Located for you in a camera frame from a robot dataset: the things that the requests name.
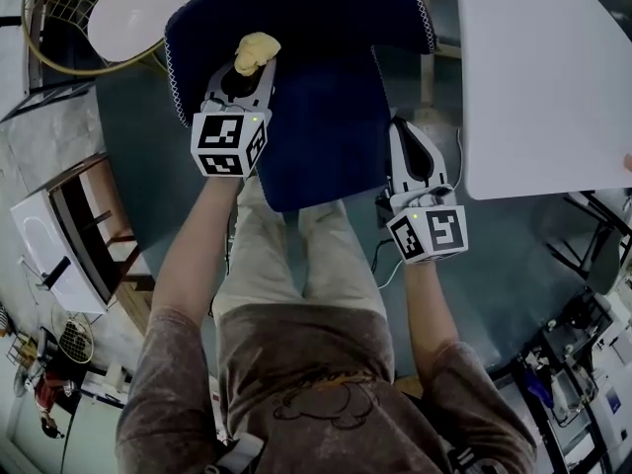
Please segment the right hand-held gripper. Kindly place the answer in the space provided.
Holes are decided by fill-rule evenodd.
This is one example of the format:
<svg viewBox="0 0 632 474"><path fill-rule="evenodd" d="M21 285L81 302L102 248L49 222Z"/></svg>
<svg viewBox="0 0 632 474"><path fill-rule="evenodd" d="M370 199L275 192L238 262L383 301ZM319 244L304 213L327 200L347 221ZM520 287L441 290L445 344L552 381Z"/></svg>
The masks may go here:
<svg viewBox="0 0 632 474"><path fill-rule="evenodd" d="M387 228L406 264L437 261L468 250L464 207L457 203L434 143L403 118L389 126Z"/></svg>

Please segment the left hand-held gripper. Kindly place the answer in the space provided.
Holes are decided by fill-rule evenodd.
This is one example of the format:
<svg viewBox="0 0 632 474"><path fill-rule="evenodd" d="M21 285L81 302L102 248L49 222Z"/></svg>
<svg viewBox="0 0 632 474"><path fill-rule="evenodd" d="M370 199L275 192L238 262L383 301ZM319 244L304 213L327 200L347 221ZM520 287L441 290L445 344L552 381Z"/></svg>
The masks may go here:
<svg viewBox="0 0 632 474"><path fill-rule="evenodd" d="M253 172L268 143L276 69L272 59L247 77L228 62L211 76L191 138L204 176L246 178Z"/></svg>

